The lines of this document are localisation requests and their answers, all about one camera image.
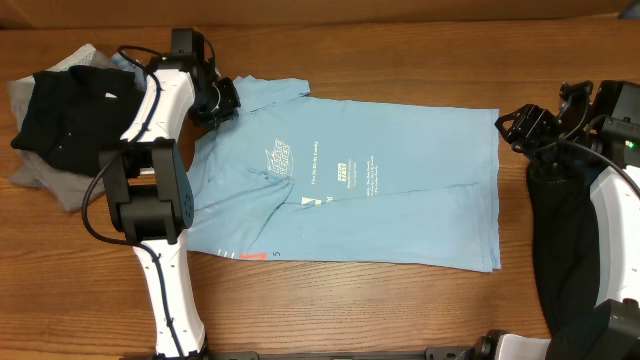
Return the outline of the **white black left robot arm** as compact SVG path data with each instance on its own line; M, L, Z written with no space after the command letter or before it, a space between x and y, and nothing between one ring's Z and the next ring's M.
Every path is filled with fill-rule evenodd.
M205 326L194 300L186 241L194 195L178 147L186 118L216 128L239 98L213 58L194 51L156 54L143 68L146 91L118 144L99 154L112 224L142 267L156 328L156 359L207 359Z

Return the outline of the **light blue printed t-shirt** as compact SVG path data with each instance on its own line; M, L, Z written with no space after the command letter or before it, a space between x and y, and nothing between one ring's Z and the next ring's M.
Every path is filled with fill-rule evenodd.
M235 86L238 115L196 143L190 250L500 268L497 110L321 99L299 79Z

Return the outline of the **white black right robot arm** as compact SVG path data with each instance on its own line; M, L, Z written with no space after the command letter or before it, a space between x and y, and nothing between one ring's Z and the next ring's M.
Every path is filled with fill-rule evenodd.
M639 150L633 116L536 105L498 118L529 160L533 264L551 336L493 331L465 359L636 359L639 356Z

